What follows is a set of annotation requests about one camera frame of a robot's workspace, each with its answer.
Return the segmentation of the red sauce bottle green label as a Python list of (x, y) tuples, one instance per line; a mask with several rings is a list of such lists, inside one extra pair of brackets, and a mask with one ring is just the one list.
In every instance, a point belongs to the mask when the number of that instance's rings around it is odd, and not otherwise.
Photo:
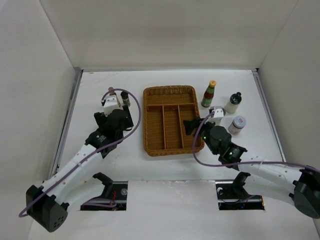
[(211, 80), (209, 82), (209, 85), (206, 89), (206, 91), (204, 92), (202, 101), (201, 101), (201, 105), (204, 108), (208, 108), (211, 106), (211, 103), (213, 101), (214, 95), (215, 95), (215, 87), (216, 87), (217, 82), (215, 80)]

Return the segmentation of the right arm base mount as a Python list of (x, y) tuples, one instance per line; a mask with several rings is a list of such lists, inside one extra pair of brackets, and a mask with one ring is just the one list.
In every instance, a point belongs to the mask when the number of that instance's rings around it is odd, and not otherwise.
[(233, 180), (215, 182), (218, 208), (220, 211), (265, 210), (260, 195), (250, 195), (245, 189), (245, 180), (249, 173), (240, 172)]

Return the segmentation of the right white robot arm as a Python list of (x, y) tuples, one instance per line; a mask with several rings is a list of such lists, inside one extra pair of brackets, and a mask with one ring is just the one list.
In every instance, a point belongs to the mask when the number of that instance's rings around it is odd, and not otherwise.
[(213, 155), (218, 157), (219, 167), (238, 171), (232, 182), (232, 192), (238, 198), (260, 195), (294, 206), (302, 214), (320, 217), (320, 171), (312, 166), (268, 161), (252, 154), (232, 142), (232, 136), (223, 126), (215, 125), (207, 118), (183, 120), (187, 135), (204, 140)]

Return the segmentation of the jar with red white lid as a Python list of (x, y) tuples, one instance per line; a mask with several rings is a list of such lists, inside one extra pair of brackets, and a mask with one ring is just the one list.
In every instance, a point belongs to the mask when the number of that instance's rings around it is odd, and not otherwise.
[(246, 126), (247, 120), (243, 116), (235, 116), (230, 126), (228, 127), (228, 131), (232, 135), (238, 135), (241, 130)]

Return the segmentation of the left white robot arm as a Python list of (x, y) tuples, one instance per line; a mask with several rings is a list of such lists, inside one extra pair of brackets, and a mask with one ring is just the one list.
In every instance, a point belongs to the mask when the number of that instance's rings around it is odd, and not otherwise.
[(94, 198), (105, 200), (112, 195), (113, 181), (98, 166), (126, 139), (124, 132), (136, 126), (126, 105), (108, 114), (96, 112), (94, 118), (98, 128), (76, 155), (41, 186), (32, 185), (26, 191), (25, 212), (49, 233), (61, 227), (69, 212), (94, 206)]

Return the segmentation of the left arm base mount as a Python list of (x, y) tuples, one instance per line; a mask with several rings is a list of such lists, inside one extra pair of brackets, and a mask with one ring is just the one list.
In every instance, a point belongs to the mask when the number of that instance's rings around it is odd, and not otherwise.
[(103, 173), (93, 176), (103, 184), (102, 193), (80, 207), (81, 211), (126, 211), (129, 183), (113, 181)]

